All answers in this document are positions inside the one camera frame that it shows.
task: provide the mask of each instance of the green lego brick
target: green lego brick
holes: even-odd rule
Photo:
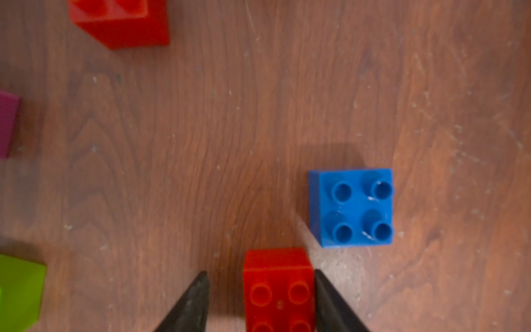
[[[39,318],[46,266],[0,254],[0,332],[22,332]]]

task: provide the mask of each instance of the purple lego brick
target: purple lego brick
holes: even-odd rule
[[[20,98],[0,91],[0,159],[7,158]]]

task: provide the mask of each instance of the lego duplo brick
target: lego duplo brick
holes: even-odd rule
[[[243,267],[247,332],[313,332],[313,267],[303,248],[249,250]]]
[[[309,171],[310,231],[323,248],[391,244],[392,170]]]
[[[0,332],[22,332],[39,318],[46,266],[0,254]]]
[[[9,155],[19,102],[18,96],[0,91],[0,159],[5,159]]]
[[[169,44],[166,0],[68,0],[68,12],[109,49]]]

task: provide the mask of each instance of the red lego brick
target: red lego brick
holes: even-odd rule
[[[110,49],[169,44],[166,0],[68,0],[68,12]]]
[[[247,332],[313,332],[313,267],[303,248],[249,250],[243,265]]]

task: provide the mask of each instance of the blue brick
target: blue brick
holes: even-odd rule
[[[391,244],[390,169],[309,171],[310,231],[323,248]]]

